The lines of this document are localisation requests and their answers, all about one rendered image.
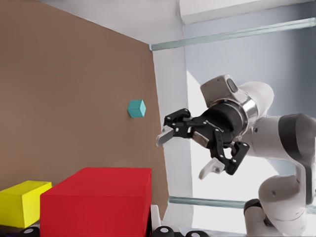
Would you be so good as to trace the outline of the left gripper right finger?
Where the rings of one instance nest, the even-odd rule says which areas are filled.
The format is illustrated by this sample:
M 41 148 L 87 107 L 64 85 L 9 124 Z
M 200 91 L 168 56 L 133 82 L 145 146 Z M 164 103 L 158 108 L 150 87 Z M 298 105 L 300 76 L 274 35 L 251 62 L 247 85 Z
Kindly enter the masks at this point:
M 151 205 L 151 225 L 150 237 L 175 237 L 172 224 L 160 219 L 159 208 L 155 204 Z

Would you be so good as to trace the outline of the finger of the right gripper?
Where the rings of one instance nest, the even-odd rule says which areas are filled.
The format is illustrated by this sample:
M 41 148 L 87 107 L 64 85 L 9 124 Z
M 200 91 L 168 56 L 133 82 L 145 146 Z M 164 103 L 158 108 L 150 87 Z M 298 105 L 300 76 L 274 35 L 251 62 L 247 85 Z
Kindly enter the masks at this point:
M 180 109 L 164 118 L 161 133 L 156 138 L 156 146 L 160 147 L 174 137 L 192 139 L 193 123 L 188 109 Z
M 230 148 L 224 143 L 222 132 L 219 129 L 213 131 L 213 140 L 210 146 L 211 160 L 202 168 L 199 173 L 199 179 L 204 179 L 209 173 L 220 174 L 225 171 L 229 175 L 234 175 L 246 156 L 250 146 L 245 142 L 234 142 L 231 150 L 231 158 L 227 158 L 224 149 Z

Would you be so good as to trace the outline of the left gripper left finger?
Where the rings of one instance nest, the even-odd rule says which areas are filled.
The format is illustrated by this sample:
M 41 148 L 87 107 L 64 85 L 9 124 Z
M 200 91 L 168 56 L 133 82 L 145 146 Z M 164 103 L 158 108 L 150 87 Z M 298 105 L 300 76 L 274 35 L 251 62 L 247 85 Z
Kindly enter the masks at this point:
M 18 233 L 18 237 L 40 237 L 39 227 L 28 227 Z

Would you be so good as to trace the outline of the red wooden cube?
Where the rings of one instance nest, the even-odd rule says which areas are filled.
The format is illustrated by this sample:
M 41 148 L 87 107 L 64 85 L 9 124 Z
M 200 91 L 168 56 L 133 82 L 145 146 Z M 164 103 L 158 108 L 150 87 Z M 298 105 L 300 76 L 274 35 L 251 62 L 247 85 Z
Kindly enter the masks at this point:
M 87 167 L 40 196 L 40 237 L 147 237 L 149 168 Z

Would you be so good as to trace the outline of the yellow wooden cube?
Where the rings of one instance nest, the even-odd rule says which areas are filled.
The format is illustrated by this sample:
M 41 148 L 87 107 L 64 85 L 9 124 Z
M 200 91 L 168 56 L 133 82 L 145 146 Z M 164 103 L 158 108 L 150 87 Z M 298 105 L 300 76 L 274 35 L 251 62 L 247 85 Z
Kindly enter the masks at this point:
M 0 225 L 26 228 L 40 218 L 40 196 L 51 182 L 25 181 L 0 191 Z

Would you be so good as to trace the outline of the blue wooden cube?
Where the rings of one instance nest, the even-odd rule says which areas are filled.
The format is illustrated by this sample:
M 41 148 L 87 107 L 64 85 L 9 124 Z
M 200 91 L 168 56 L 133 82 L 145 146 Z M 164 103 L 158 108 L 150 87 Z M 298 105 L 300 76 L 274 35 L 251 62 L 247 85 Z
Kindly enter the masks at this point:
M 127 111 L 131 118 L 143 118 L 146 112 L 144 100 L 130 100 Z

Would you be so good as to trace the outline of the silver frame post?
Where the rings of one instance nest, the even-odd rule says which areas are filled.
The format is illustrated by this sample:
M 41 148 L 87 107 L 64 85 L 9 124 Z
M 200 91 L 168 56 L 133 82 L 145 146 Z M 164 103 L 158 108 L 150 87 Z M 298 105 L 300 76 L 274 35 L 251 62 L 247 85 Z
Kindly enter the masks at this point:
M 161 42 L 156 44 L 149 44 L 150 51 L 160 51 L 165 49 L 173 49 L 197 44 L 211 43 L 223 40 L 238 39 L 244 37 L 251 37 L 256 35 L 300 30 L 305 28 L 316 27 L 316 17 L 306 18 L 301 20 L 287 21 L 283 23 L 276 23 L 271 25 L 265 25 L 254 28 L 245 28 L 241 30 L 235 30 L 230 32 L 223 32 L 218 34 L 180 39 L 174 41 Z
M 170 204 L 186 204 L 243 209 L 246 201 L 169 196 L 167 206 L 169 206 Z

